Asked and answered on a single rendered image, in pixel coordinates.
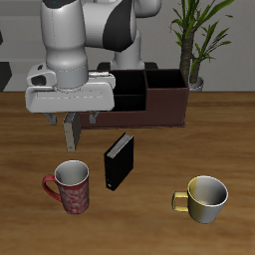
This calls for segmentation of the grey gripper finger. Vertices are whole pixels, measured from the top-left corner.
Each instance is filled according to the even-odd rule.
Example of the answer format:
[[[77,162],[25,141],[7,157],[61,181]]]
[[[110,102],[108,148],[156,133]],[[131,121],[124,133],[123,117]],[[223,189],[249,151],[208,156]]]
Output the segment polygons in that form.
[[[45,113],[45,117],[49,120],[51,126],[57,124],[57,117],[53,116],[51,113]]]
[[[95,124],[97,122],[97,116],[99,115],[99,111],[97,112],[92,112],[90,115],[89,115],[89,121],[90,121],[90,124]]]

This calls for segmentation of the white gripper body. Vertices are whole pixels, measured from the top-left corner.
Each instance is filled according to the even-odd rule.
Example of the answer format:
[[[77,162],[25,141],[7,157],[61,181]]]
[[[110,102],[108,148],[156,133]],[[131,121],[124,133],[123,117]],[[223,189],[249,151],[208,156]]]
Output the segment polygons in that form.
[[[30,113],[100,112],[115,106],[116,78],[109,72],[89,72],[89,80],[74,89],[29,86],[25,93]]]

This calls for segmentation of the dark brown desk caddy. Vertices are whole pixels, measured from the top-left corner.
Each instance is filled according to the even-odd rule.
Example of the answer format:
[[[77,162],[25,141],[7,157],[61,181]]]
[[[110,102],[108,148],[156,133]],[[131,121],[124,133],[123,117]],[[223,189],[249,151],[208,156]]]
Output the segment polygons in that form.
[[[184,127],[188,86],[180,70],[115,70],[115,107],[100,112],[90,124],[91,113],[80,113],[82,129]]]

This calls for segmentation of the red patterned mug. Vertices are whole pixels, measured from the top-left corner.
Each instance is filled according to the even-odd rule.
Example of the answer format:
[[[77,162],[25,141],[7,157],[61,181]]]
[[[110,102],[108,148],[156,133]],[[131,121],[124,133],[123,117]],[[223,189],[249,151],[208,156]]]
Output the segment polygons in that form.
[[[43,178],[42,185],[69,214],[82,214],[89,207],[89,168],[79,160],[61,163],[52,175]]]

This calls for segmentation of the yellow and white mug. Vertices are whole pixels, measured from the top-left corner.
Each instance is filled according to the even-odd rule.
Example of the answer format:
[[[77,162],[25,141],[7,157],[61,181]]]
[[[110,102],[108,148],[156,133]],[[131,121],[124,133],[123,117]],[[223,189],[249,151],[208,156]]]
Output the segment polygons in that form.
[[[172,209],[188,212],[199,223],[214,221],[228,199],[228,190],[223,182],[207,175],[193,177],[184,192],[175,191],[172,195]]]

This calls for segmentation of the grey and tan book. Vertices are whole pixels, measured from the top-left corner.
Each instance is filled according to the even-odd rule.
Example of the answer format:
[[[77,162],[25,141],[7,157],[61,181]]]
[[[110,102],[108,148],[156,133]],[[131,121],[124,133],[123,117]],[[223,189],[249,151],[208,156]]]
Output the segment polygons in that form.
[[[77,149],[81,136],[80,116],[78,113],[67,113],[63,122],[67,151]]]

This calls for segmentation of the black book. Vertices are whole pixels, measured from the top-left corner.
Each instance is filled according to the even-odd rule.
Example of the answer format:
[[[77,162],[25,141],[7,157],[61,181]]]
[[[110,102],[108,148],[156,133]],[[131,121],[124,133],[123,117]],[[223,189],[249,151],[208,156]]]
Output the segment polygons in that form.
[[[105,152],[106,187],[116,190],[133,169],[133,136],[125,132]]]

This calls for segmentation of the black angular object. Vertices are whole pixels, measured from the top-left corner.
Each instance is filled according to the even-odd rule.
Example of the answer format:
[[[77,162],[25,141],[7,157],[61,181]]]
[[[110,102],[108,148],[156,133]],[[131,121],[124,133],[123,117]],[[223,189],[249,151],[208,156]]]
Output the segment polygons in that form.
[[[3,92],[12,78],[12,71],[8,62],[0,62],[0,92]]]

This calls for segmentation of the green pot plant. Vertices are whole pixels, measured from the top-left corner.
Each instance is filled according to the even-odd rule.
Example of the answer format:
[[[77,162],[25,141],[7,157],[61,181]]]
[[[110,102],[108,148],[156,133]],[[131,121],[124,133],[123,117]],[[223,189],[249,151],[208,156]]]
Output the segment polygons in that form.
[[[176,44],[181,48],[179,69],[191,92],[201,92],[203,89],[204,81],[198,76],[201,63],[205,60],[213,60],[211,53],[214,50],[230,44],[230,41],[224,41],[228,28],[213,38],[218,21],[204,27],[204,24],[216,13],[234,2],[234,0],[222,0],[215,4],[215,1],[212,0],[204,10],[201,10],[200,0],[180,0],[181,12],[173,9],[177,19],[171,22],[171,26],[176,24],[180,29],[179,32],[175,31],[178,39]]]

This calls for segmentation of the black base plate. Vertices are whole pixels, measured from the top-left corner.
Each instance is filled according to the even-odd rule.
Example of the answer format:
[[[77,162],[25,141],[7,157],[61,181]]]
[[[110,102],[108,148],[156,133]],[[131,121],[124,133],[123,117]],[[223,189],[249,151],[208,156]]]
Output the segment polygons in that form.
[[[149,69],[158,69],[158,66],[154,62],[145,62],[144,68],[146,70]],[[111,63],[110,62],[101,62],[98,64],[97,70],[111,70]]]

